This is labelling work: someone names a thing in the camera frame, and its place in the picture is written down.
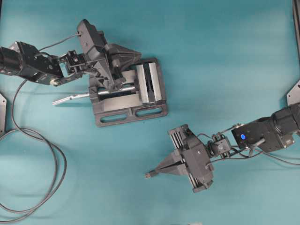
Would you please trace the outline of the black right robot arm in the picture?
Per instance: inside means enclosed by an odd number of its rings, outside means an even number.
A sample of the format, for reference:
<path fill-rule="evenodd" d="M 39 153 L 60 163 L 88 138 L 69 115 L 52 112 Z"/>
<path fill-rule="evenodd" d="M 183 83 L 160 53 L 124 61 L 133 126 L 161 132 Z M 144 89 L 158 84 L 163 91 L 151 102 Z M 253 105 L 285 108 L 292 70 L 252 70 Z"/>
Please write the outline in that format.
<path fill-rule="evenodd" d="M 204 144 L 189 129 L 187 124 L 168 132 L 174 151 L 154 170 L 146 173 L 153 177 L 159 173 L 186 175 L 193 186 L 193 192 L 208 189 L 213 183 L 213 165 L 211 158 L 221 160 L 234 159 L 234 155 L 249 150 L 247 156 L 252 158 L 254 148 L 258 147 L 263 153 L 268 153 L 294 143 L 293 134 L 300 130 L 300 105 L 292 104 L 283 108 L 270 117 L 263 117 L 248 124 L 237 124 L 230 128 L 238 149 L 235 149 L 228 138 L 219 132 Z"/>

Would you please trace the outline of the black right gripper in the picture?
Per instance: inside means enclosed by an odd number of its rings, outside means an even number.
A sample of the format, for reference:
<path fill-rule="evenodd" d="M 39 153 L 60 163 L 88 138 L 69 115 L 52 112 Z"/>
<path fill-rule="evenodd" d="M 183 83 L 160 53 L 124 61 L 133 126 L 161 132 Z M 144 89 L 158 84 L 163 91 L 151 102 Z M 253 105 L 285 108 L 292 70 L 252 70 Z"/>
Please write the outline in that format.
<path fill-rule="evenodd" d="M 208 189 L 213 183 L 213 166 L 205 145 L 187 124 L 168 131 L 175 151 L 170 153 L 154 170 L 157 173 L 189 176 L 193 192 Z"/>

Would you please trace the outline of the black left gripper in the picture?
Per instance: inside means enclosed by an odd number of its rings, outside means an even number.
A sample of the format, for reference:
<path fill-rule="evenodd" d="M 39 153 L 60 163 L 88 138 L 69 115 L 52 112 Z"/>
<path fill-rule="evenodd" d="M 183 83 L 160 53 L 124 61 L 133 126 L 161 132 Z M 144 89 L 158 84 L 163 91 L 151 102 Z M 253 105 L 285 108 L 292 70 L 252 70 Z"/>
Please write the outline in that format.
<path fill-rule="evenodd" d="M 121 45 L 107 44 L 104 32 L 97 30 L 86 19 L 80 21 L 77 31 L 80 35 L 82 51 L 87 57 L 87 61 L 91 61 L 92 74 L 96 79 L 96 84 L 108 90 L 121 89 L 125 82 L 121 68 L 133 65 L 141 58 L 142 54 Z"/>

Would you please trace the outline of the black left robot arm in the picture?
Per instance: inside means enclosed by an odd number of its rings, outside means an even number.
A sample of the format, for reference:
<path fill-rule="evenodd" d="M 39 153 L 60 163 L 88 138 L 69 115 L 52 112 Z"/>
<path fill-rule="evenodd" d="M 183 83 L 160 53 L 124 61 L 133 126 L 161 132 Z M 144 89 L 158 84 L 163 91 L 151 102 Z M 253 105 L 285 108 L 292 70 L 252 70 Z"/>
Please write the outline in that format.
<path fill-rule="evenodd" d="M 90 74 L 96 85 L 108 90 L 119 89 L 126 79 L 122 72 L 135 64 L 140 52 L 107 43 L 104 33 L 86 19 L 77 26 L 83 52 L 69 51 L 62 56 L 49 55 L 35 46 L 15 42 L 0 49 L 0 72 L 30 82 L 59 86 Z"/>

